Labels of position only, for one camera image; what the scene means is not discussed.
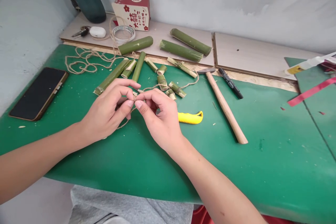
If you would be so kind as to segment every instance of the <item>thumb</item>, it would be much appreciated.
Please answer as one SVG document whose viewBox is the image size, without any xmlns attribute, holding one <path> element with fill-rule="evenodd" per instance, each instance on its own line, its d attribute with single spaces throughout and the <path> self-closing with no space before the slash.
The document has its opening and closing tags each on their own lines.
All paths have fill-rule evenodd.
<svg viewBox="0 0 336 224">
<path fill-rule="evenodd" d="M 119 125 L 121 121 L 124 120 L 128 114 L 130 114 L 133 104 L 133 100 L 126 100 L 112 116 L 113 123 Z"/>
<path fill-rule="evenodd" d="M 157 117 L 154 114 L 154 112 L 150 109 L 150 107 L 141 100 L 135 101 L 135 106 L 139 110 L 140 114 L 143 116 L 145 119 L 145 122 L 153 122 Z"/>
</svg>

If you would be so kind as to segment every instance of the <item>black phone screen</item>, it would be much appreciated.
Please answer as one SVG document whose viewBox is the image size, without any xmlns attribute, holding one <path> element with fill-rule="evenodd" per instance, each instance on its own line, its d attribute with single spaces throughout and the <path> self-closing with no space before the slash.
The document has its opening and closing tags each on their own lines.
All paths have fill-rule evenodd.
<svg viewBox="0 0 336 224">
<path fill-rule="evenodd" d="M 9 115 L 27 120 L 36 119 L 65 74 L 64 70 L 44 68 Z"/>
</svg>

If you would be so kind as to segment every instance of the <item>red fabric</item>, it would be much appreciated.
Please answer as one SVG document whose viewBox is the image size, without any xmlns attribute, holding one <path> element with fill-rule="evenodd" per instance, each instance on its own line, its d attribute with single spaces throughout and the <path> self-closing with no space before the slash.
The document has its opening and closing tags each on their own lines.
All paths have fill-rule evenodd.
<svg viewBox="0 0 336 224">
<path fill-rule="evenodd" d="M 267 215 L 263 215 L 268 224 L 294 224 L 294 222 L 284 219 L 279 219 Z M 191 224 L 215 224 L 211 219 L 205 206 L 200 206 L 192 213 Z"/>
<path fill-rule="evenodd" d="M 336 77 L 330 78 L 328 80 L 325 80 L 324 82 L 318 84 L 317 86 L 313 87 L 312 89 L 307 90 L 306 92 L 300 94 L 299 96 L 295 97 L 294 99 L 287 102 L 291 107 L 294 107 L 295 105 L 298 105 L 303 100 L 307 99 L 308 97 L 312 96 L 313 94 L 316 94 L 317 92 L 321 91 L 322 89 L 326 88 L 330 84 L 333 84 L 336 82 Z"/>
<path fill-rule="evenodd" d="M 205 206 L 200 206 L 192 213 L 191 224 L 215 224 Z"/>
</svg>

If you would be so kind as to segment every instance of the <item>red paper strip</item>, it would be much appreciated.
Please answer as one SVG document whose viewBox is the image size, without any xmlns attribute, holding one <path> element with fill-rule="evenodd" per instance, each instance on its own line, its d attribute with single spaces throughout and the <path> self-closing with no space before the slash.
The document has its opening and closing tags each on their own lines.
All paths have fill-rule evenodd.
<svg viewBox="0 0 336 224">
<path fill-rule="evenodd" d="M 336 82 L 336 77 L 325 80 L 324 82 L 318 84 L 317 86 L 313 87 L 312 89 L 307 90 L 306 92 L 300 94 L 299 96 L 295 97 L 294 99 L 287 102 L 291 107 L 294 107 L 295 105 L 298 105 L 303 100 L 307 99 L 308 97 L 312 96 L 313 94 L 316 94 L 317 92 L 321 91 L 322 89 L 326 88 L 330 84 L 333 84 Z"/>
</svg>

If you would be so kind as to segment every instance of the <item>forearm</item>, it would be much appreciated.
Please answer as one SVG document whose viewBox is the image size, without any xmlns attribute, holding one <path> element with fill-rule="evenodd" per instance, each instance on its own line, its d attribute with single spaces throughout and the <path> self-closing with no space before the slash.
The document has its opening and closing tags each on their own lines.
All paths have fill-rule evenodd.
<svg viewBox="0 0 336 224">
<path fill-rule="evenodd" d="M 215 223 L 266 223 L 246 196 L 187 139 L 168 153 L 183 169 Z"/>
<path fill-rule="evenodd" d="M 44 176 L 55 164 L 80 149 L 76 124 L 0 156 L 0 204 Z"/>
</svg>

